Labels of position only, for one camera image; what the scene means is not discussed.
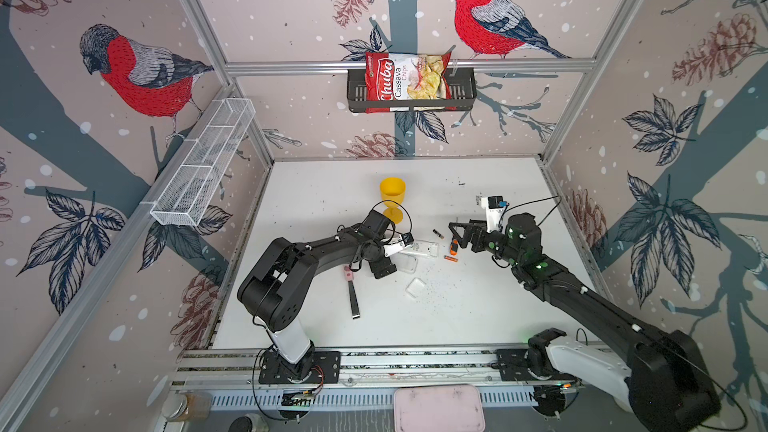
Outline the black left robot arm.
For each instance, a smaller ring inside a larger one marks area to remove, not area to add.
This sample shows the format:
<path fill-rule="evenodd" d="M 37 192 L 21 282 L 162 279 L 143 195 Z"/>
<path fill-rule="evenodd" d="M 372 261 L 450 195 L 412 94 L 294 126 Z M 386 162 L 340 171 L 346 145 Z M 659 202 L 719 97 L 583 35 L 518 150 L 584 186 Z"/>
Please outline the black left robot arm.
<path fill-rule="evenodd" d="M 397 271 L 391 257 L 413 243 L 410 231 L 398 232 L 392 220 L 372 209 L 361 222 L 323 239 L 273 240 L 246 278 L 236 297 L 266 328 L 282 364 L 299 377 L 313 366 L 314 343 L 298 315 L 316 275 L 338 266 L 356 272 L 366 262 L 374 277 Z"/>

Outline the white air conditioner remote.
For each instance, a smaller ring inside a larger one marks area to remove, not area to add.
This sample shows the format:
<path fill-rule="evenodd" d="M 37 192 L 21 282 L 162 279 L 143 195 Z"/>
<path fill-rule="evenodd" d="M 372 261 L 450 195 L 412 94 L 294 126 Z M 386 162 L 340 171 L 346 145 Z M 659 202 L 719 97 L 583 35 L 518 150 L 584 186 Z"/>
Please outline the white air conditioner remote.
<path fill-rule="evenodd" d="M 415 257 L 437 258 L 440 252 L 440 245 L 436 242 L 415 240 L 405 247 L 401 253 Z"/>

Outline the white battery cover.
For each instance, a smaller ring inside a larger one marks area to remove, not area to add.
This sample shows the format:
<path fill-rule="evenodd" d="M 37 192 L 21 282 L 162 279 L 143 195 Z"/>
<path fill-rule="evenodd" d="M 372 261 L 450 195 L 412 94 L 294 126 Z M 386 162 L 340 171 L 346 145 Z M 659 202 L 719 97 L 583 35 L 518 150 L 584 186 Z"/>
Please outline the white battery cover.
<path fill-rule="evenodd" d="M 406 287 L 405 293 L 412 299 L 418 299 L 426 290 L 426 283 L 419 278 L 414 278 Z"/>

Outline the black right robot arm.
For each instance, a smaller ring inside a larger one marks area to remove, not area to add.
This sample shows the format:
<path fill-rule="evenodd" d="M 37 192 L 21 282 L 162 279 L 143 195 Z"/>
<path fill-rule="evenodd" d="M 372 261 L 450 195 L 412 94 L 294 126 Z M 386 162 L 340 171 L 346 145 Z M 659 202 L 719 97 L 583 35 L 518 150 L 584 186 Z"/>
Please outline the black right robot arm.
<path fill-rule="evenodd" d="M 608 348 L 575 343 L 560 329 L 546 329 L 528 341 L 532 376 L 583 379 L 629 407 L 649 431 L 690 431 L 720 412 L 721 400 L 695 341 L 647 324 L 589 289 L 544 253 L 533 215 L 513 215 L 504 229 L 480 220 L 448 228 L 460 248 L 505 262 L 526 291 L 568 314 Z"/>

